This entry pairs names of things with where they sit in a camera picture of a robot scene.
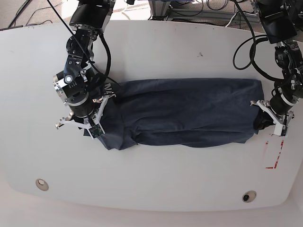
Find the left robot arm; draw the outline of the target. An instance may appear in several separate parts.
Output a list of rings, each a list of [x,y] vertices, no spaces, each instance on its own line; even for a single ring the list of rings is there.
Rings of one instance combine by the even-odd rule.
[[[274,82],[269,101],[251,102],[251,105],[260,108],[254,128],[262,130],[274,125],[274,134],[284,137],[290,120],[294,118],[291,108],[303,97],[303,55],[298,43],[293,40],[297,32],[285,0],[254,0],[252,6],[266,36],[254,41],[250,48],[250,60],[258,73]],[[266,41],[275,45],[275,62],[282,70],[282,79],[268,75],[254,61],[257,44]]]

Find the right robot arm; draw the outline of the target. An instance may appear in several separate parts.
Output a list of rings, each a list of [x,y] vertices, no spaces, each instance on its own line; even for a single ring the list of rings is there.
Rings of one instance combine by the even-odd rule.
[[[71,112],[59,120],[56,128],[73,125],[84,129],[93,139],[105,134],[100,120],[108,100],[115,97],[115,93],[105,89],[111,54],[104,31],[114,5],[114,0],[81,0],[66,25],[71,33],[66,44],[68,57],[63,71],[53,77],[53,87]],[[98,38],[107,54],[104,73],[97,69],[93,61],[93,43]]]

